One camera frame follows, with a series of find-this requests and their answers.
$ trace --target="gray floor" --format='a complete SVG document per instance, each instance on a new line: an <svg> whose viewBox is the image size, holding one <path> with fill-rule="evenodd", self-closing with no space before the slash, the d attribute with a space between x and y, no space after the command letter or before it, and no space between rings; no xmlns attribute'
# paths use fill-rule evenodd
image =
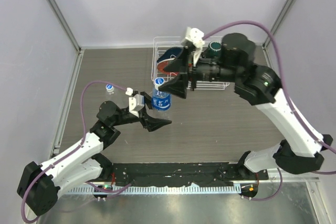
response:
<svg viewBox="0 0 336 224"><path fill-rule="evenodd" d="M260 184L258 197L273 194L278 186L278 183ZM242 200L235 194L134 195L82 206L92 199L89 195L65 195L39 224L318 223L305 183L285 183L276 198L262 202Z"/></svg>
<svg viewBox="0 0 336 224"><path fill-rule="evenodd" d="M82 137L79 98L83 87L92 80L105 80L150 92L152 54L148 48L85 51L61 151ZM266 64L261 48L256 62ZM231 84L225 91L190 91L186 100L173 97L171 125L151 133L140 123L120 126L121 135L103 154L112 162L125 163L237 161L247 150L261 150L281 141L282 135L267 117L233 89ZM96 122L104 100L102 84L86 92L88 129Z"/></svg>

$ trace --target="plastic bottle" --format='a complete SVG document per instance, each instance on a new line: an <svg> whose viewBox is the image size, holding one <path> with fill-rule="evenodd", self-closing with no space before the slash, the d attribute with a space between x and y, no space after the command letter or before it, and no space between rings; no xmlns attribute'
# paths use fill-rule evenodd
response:
<svg viewBox="0 0 336 224"><path fill-rule="evenodd" d="M123 109L127 107L126 95L123 94L121 90L118 90L114 86L106 85L106 100L114 102L119 108Z"/></svg>
<svg viewBox="0 0 336 224"><path fill-rule="evenodd" d="M171 106L171 95L169 93L159 91L159 86L163 83L163 78L156 78L154 80L152 93L153 114L157 118L169 119L169 113L167 110Z"/></svg>

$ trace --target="white bottle cap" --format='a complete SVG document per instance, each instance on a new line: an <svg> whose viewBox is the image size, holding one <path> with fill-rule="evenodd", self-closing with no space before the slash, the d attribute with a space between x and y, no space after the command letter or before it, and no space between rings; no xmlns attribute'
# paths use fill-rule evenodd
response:
<svg viewBox="0 0 336 224"><path fill-rule="evenodd" d="M107 84L106 91L109 93L112 93L114 91L114 86L112 86L111 84Z"/></svg>
<svg viewBox="0 0 336 224"><path fill-rule="evenodd" d="M154 81L154 87L156 90L159 90L159 86L164 83L164 79L162 77L156 78Z"/></svg>

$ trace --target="dish rack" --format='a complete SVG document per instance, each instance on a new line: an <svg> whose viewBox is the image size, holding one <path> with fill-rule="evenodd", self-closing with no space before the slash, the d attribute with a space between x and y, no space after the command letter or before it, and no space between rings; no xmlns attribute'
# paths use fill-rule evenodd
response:
<svg viewBox="0 0 336 224"><path fill-rule="evenodd" d="M212 41L220 42L221 36L213 36L205 41L204 49ZM162 77L165 81L170 81L175 78L175 73L164 74L158 71L156 62L157 60L171 47L181 47L180 44L181 37L155 37L153 43L153 61L152 61L152 81L158 77ZM197 89L200 90L224 90L229 86L229 82L210 82L210 81L198 81Z"/></svg>

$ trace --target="wall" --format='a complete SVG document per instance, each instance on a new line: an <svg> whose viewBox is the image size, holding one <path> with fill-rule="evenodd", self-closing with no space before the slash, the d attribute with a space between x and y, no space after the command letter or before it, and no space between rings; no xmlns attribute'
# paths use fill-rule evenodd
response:
<svg viewBox="0 0 336 224"><path fill-rule="evenodd" d="M336 5L334 0L296 0L276 34L289 93L310 123L336 142ZM270 50L275 63L274 52ZM336 170L336 157L324 151L321 170ZM321 176L329 213L336 204L336 175Z"/></svg>
<svg viewBox="0 0 336 224"><path fill-rule="evenodd" d="M84 47L152 45L156 36L179 36L187 26L209 32L241 19L271 27L285 0L56 0L78 43ZM255 27L231 31L255 42Z"/></svg>
<svg viewBox="0 0 336 224"><path fill-rule="evenodd" d="M0 17L0 222L14 224L25 165L50 155L76 52L46 0L0 0Z"/></svg>

